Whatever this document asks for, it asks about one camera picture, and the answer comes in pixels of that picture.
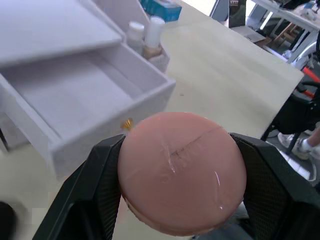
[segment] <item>tissue box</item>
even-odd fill
[[[179,19],[182,7],[170,0],[141,0],[145,12],[151,16],[162,18],[165,22]]]

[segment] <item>white drawer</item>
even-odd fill
[[[175,82],[121,44],[0,70],[0,110],[70,175],[103,139],[163,111]]]

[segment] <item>black chair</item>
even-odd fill
[[[320,122],[320,83],[315,81],[301,82],[296,91],[304,93],[307,91],[306,86],[316,87],[314,97],[306,99],[298,96],[295,92],[292,93],[261,137],[261,140],[266,141],[269,133],[273,130],[278,130],[282,134],[294,134],[286,151],[287,154],[291,153],[302,132],[314,130],[316,123]]]

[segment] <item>sneaker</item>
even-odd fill
[[[320,161],[320,145],[314,147],[311,152],[310,152],[311,157],[313,157],[314,159]]]
[[[303,150],[303,149],[302,149],[302,142],[303,142],[303,140],[304,140],[304,139],[299,138],[299,139],[296,141],[296,143],[295,143],[295,145],[294,145],[294,147],[293,147],[293,149],[292,149],[292,153],[293,153],[294,155],[296,155],[296,156],[297,156],[299,159],[301,159],[301,160],[308,160],[308,159],[309,159],[309,154],[310,154],[311,151],[309,151],[309,150]]]
[[[294,138],[294,135],[293,134],[282,134],[281,132],[279,132],[277,137],[278,137],[278,140],[281,143],[281,145],[287,149],[289,147],[292,139]]]

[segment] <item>bottle cap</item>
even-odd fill
[[[150,18],[150,23],[147,28],[144,43],[149,48],[158,48],[161,39],[161,33],[165,26],[165,21],[157,16],[152,16]]]
[[[142,40],[145,34],[145,26],[139,22],[129,22],[129,29],[126,33],[127,37],[134,40]]]

